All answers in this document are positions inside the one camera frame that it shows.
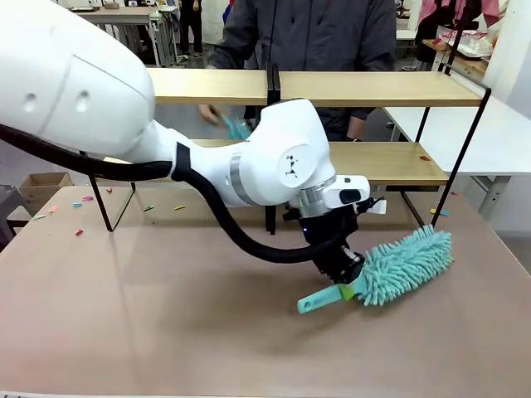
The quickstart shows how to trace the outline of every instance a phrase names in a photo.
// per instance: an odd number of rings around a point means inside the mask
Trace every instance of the cardboard box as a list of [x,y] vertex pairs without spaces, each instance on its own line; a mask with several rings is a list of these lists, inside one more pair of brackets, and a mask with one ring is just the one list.
[[30,174],[18,188],[30,208],[37,213],[63,187],[74,185],[68,172]]

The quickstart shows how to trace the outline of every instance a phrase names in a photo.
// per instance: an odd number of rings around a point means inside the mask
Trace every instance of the shelf board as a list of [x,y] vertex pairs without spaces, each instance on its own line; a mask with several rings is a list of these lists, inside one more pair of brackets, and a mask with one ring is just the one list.
[[[223,147],[230,139],[195,139],[202,147]],[[427,156],[419,143],[330,143],[330,159],[338,174],[364,175],[373,185],[446,185],[448,176]],[[126,163],[105,158],[107,162]],[[171,182],[158,179],[155,182]]]
[[[159,104],[266,105],[263,70],[148,69]],[[281,98],[315,106],[478,106],[480,97],[441,72],[280,72]]]

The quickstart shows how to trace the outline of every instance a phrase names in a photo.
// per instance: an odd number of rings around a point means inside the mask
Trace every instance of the hand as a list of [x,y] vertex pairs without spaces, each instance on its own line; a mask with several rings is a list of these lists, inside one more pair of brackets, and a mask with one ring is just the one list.
[[360,139],[363,136],[364,130],[365,120],[351,116],[348,123],[347,137],[350,139]]
[[213,105],[199,105],[199,112],[208,123],[221,124],[222,122],[220,118],[222,112]]

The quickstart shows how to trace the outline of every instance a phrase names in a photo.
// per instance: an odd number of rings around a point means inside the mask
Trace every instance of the beige table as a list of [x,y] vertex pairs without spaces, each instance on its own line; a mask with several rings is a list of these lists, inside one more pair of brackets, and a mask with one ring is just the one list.
[[[425,46],[430,47],[432,50],[437,51],[441,55],[440,59],[437,61],[438,63],[441,61],[447,62],[448,57],[451,52],[451,47],[445,42],[440,42],[439,44],[434,44],[435,40],[423,40],[422,44]],[[459,52],[455,55],[454,62],[461,64],[465,68],[465,72],[468,70],[475,72],[475,77],[479,76],[479,80],[483,80],[483,76],[485,76],[485,73],[487,73],[487,65],[482,60],[471,60],[469,58],[465,58],[463,55],[461,55]]]
[[105,25],[111,25],[118,29],[118,34],[111,27],[112,36],[127,46],[132,52],[138,53],[140,38],[134,26],[145,26],[148,30],[153,46],[153,57],[155,65],[170,66],[171,61],[166,57],[169,43],[172,42],[173,57],[177,60],[177,47],[175,32],[170,27],[171,37],[168,37],[167,27],[164,26],[164,19],[161,12],[171,12],[176,7],[120,7],[118,9],[100,8],[94,12],[78,12],[76,15],[86,21],[101,27],[104,31]]
[[[102,195],[114,214],[128,189]],[[531,391],[531,280],[461,197],[439,227],[455,263],[384,308],[337,303],[296,313],[327,280],[237,249],[193,190],[139,189],[105,230],[89,187],[66,187],[0,254],[0,386],[49,394],[524,398]],[[415,227],[399,197],[366,215],[366,250]],[[412,196],[423,216],[431,194]],[[143,212],[147,205],[152,211]],[[174,211],[178,205],[186,205]],[[268,245],[303,245],[295,225]],[[74,236],[82,228],[83,235]]]

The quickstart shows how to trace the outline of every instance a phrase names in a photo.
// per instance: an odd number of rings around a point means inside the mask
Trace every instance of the black bracket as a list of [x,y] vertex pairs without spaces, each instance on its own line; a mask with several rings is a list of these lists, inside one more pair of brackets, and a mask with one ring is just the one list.
[[[457,46],[459,45],[458,39],[460,39],[459,33],[457,35],[457,38],[455,39],[455,48],[457,48]],[[470,141],[472,141],[472,138],[474,137],[475,130],[478,127],[478,124],[480,123],[481,116],[483,115],[483,112],[485,111],[485,107],[487,106],[490,95],[492,93],[492,89],[490,87],[488,87],[487,85],[484,85],[482,82],[478,80],[470,78],[467,74],[463,73],[460,70],[457,70],[452,64],[446,64],[446,63],[441,62],[441,64],[439,65],[439,71],[442,72],[443,69],[445,69],[445,73],[447,75],[450,74],[450,70],[452,70],[458,75],[461,75],[468,81],[474,83],[475,85],[483,89],[485,93],[483,94],[483,98],[481,98],[480,106],[478,107],[478,110],[475,113],[475,117],[472,120],[472,125],[470,126],[469,132],[465,137],[465,141],[463,142],[463,145],[461,146],[461,150],[459,151],[459,154],[457,155],[457,159],[455,160],[454,167],[452,168],[450,176],[448,177],[448,181],[446,182],[445,189],[442,192],[441,199],[439,200],[439,204],[437,205],[435,214],[433,215],[433,218],[431,219],[431,224],[433,226],[435,226],[435,224],[437,223],[437,220],[439,219],[439,216],[441,215],[441,211],[442,211],[443,206],[445,205],[446,198],[451,192],[451,186],[455,181],[455,177],[457,177],[457,172],[459,171],[459,167],[461,163],[463,162],[463,158],[466,155],[466,150],[468,149],[470,145]],[[426,125],[426,120],[428,118],[429,113],[430,113],[430,108],[426,107],[426,109],[424,110],[424,114],[422,115],[421,125],[418,129],[417,137],[415,138],[416,143],[420,142],[421,140],[422,131],[424,131],[424,126]],[[413,206],[407,194],[405,192],[401,192],[401,194],[407,206],[409,207],[409,209],[412,211],[413,215],[417,219],[417,222],[419,223],[419,225],[424,226],[424,221],[418,214],[417,209]]]
[[[80,151],[80,154],[83,156],[87,156],[86,152]],[[101,216],[103,217],[103,222],[105,223],[105,226],[107,227],[108,232],[112,232],[116,229],[116,227],[119,224],[119,221],[122,219],[122,216],[124,215],[125,209],[127,209],[127,206],[129,202],[131,201],[131,198],[133,197],[134,193],[136,192],[136,184],[134,182],[131,182],[131,192],[127,196],[127,200],[125,201],[124,205],[122,206],[114,225],[110,224],[109,216],[107,215],[107,210],[105,209],[105,204],[103,203],[103,199],[100,194],[100,189],[98,188],[98,184],[96,183],[96,179],[93,175],[87,174],[87,177],[89,178],[90,185],[92,186],[92,190],[94,191],[94,196],[96,198],[96,201],[98,202],[98,206],[100,207]]]
[[[269,106],[280,102],[279,66],[267,61],[265,73],[267,75],[267,106]],[[265,230],[274,235],[276,232],[276,206],[266,206],[265,213]]]
[[[456,21],[455,27],[457,28],[457,34],[455,35],[454,44],[451,46],[450,56],[448,57],[448,65],[454,63],[455,56],[457,55],[457,49],[459,47],[459,42],[463,37],[463,31],[466,29],[477,29],[480,25],[478,22],[472,21],[470,16],[470,4],[469,0],[465,0],[465,7],[463,8],[463,14],[461,19]],[[445,73],[450,74],[450,68],[446,68]]]

